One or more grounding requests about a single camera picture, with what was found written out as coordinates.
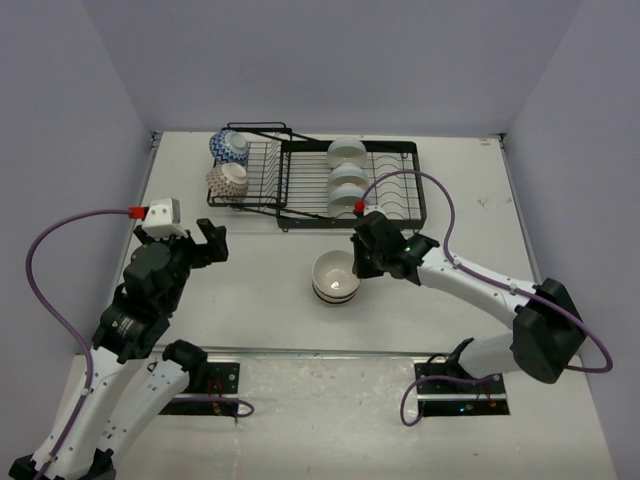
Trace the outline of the beige bowl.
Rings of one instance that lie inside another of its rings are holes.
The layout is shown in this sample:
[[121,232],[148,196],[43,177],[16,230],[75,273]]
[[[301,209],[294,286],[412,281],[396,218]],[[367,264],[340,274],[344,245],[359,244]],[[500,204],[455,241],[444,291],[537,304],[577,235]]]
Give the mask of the beige bowl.
[[344,295],[360,286],[353,273],[354,255],[344,250],[331,250],[321,254],[311,270],[312,284],[329,295]]
[[358,290],[353,290],[351,292],[348,292],[344,295],[340,294],[340,295],[329,295],[323,291],[321,291],[316,285],[312,286],[313,292],[314,294],[320,299],[320,298],[324,298],[324,299],[347,299],[347,298],[354,298],[355,295],[357,294]]

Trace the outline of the beige bowl front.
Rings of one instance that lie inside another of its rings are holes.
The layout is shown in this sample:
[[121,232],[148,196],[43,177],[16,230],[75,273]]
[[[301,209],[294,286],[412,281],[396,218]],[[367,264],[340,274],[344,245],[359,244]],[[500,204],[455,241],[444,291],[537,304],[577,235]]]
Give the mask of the beige bowl front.
[[358,290],[353,290],[351,292],[348,292],[344,295],[340,294],[340,295],[329,295],[323,291],[321,291],[316,285],[312,286],[313,292],[314,294],[320,299],[320,298],[324,298],[324,299],[347,299],[347,298],[354,298],[355,295],[357,294]]

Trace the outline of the light blue bowl front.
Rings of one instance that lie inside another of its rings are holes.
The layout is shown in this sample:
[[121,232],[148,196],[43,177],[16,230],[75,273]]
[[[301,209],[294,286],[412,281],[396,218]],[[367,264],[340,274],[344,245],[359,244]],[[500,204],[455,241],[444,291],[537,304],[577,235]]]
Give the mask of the light blue bowl front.
[[365,190],[353,183],[338,186],[329,194],[327,213],[332,218],[352,214],[355,204],[362,200]]

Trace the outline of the black bowl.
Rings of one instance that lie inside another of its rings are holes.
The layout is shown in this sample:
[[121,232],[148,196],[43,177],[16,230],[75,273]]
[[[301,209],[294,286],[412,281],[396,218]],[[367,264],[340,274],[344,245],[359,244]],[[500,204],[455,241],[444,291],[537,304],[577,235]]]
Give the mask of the black bowl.
[[320,298],[319,300],[323,304],[326,304],[326,305],[340,306],[340,305],[348,304],[349,302],[351,302],[353,300],[353,298],[347,298],[347,299],[324,299],[324,298]]

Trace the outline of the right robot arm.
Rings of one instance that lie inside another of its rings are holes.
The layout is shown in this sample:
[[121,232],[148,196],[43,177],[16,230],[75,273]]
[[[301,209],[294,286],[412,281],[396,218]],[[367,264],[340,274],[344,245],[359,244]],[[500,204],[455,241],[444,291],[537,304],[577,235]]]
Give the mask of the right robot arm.
[[482,378],[523,371],[545,384],[555,383],[585,340],[568,314],[577,309],[564,285],[547,279],[540,285],[483,270],[475,278],[445,254],[438,241],[421,234],[409,238],[382,213],[360,217],[354,227],[353,272],[360,279],[389,274],[435,289],[489,314],[508,329],[497,337],[462,341],[443,364],[429,373],[467,393]]

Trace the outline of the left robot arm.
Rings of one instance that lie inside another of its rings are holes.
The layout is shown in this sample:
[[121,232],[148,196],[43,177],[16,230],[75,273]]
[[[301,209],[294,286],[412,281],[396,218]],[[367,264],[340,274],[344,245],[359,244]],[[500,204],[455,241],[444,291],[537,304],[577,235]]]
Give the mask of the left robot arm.
[[174,221],[145,221],[135,229],[140,245],[91,341],[81,344],[86,369],[72,399],[44,443],[14,461],[10,478],[113,479],[148,424],[181,392],[206,385],[206,353],[178,340],[164,350],[147,384],[122,398],[168,330],[192,270],[229,257],[226,228],[206,218],[196,224],[202,244]]

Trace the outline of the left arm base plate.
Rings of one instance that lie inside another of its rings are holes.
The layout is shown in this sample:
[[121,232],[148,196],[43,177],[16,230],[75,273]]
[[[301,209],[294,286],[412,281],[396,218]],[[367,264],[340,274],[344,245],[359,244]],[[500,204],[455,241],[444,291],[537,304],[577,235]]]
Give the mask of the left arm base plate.
[[[179,398],[234,397],[238,393],[240,364],[237,362],[208,362],[207,370],[179,395]],[[160,414],[169,416],[235,417],[239,406],[231,402],[180,401],[171,402]]]

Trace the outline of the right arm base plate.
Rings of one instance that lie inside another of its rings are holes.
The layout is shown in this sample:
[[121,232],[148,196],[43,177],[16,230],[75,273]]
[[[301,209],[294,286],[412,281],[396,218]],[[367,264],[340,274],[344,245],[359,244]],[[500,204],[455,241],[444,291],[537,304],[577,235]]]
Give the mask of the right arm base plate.
[[467,385],[436,380],[416,387],[418,407],[424,417],[509,415],[505,382],[501,374],[484,384]]

